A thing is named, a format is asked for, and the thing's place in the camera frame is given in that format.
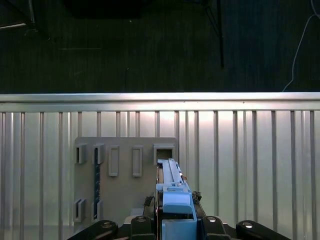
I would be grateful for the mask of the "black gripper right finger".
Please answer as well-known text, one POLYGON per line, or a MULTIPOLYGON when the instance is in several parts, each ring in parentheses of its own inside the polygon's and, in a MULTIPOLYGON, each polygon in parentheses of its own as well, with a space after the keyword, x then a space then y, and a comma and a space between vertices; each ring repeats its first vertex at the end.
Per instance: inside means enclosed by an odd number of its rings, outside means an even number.
POLYGON ((217 216, 206 215, 200 204, 201 199, 200 192, 192 192, 198 240, 289 240, 288 237, 252 220, 243 220, 231 227, 217 216))

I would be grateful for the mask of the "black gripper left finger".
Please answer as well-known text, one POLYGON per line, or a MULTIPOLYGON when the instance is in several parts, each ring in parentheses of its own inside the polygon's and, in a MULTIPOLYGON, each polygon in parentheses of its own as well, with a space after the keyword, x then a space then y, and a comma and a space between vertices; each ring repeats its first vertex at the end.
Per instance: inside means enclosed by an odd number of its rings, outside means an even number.
POLYGON ((147 196, 141 215, 129 216, 125 223, 118 226, 111 220, 100 220, 80 230, 70 237, 71 240, 156 240, 155 198, 147 196))

